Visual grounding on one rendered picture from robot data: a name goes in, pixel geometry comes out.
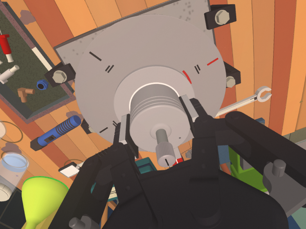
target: wrench head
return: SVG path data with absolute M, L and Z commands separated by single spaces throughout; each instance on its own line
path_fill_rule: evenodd
M 255 95 L 257 95 L 257 101 L 265 102 L 265 101 L 267 101 L 272 96 L 271 93 L 267 93 L 263 97 L 261 97 L 261 94 L 264 91 L 271 91 L 271 88 L 269 88 L 267 86 L 262 86 L 262 87 L 258 88 L 258 90 L 255 92 Z

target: small hole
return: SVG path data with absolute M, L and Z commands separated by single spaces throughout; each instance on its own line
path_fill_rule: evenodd
M 39 89 L 43 89 L 43 85 L 42 84 L 38 84 L 37 86 Z

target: wire ring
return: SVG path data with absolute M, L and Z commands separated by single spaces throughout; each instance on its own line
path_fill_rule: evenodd
M 79 159 L 70 159 L 70 160 L 68 160 L 68 161 L 81 161 L 81 162 L 83 162 L 82 160 L 79 160 Z
M 13 124 L 11 122 L 8 122 L 8 121 L 0 121 L 0 122 L 5 122 L 5 123 L 12 124 L 13 126 L 17 127 L 18 130 L 21 132 L 21 139 L 19 141 L 7 141 L 7 140 L 4 140 L 3 138 L 1 138 L 3 141 L 9 142 L 9 143 L 17 143 L 17 142 L 20 142 L 23 139 L 23 133 L 22 133 L 21 129 L 18 126 L 16 126 L 15 124 Z
M 4 152 L 1 154 L 1 159 L 4 161 L 5 164 L 9 165 L 8 163 L 6 163 L 6 161 L 5 161 L 4 158 L 3 158 L 3 154 L 6 153 L 6 152 L 14 152 L 14 151 L 4 151 Z M 22 167 L 16 167 L 16 166 L 12 166 L 12 165 L 9 165 L 9 166 L 14 167 L 14 168 L 24 168 L 24 167 L 28 167 L 28 165 L 29 165 L 28 159 L 25 158 L 25 156 L 23 156 L 23 158 L 24 158 L 24 159 L 26 160 L 26 162 L 27 162 L 27 164 L 26 164 L 25 166 L 22 166 Z

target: red handle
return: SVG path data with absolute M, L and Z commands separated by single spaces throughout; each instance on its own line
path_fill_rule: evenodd
M 9 42 L 7 41 L 9 38 L 8 34 L 0 35 L 0 45 L 4 54 L 11 54 L 11 48 L 9 47 Z

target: red line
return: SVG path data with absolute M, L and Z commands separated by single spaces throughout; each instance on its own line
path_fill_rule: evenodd
M 218 60 L 218 58 L 217 58 L 217 59 L 214 59 L 214 60 L 211 61 L 211 62 L 209 62 L 209 63 L 207 64 L 207 66 L 210 65 L 210 64 L 212 64 L 212 63 L 215 62 L 216 60 Z
M 187 75 L 187 73 L 185 71 L 183 71 L 183 73 L 185 74 L 185 76 L 187 77 L 187 80 L 189 81 L 189 83 L 191 84 L 191 80 L 189 78 L 189 76 Z

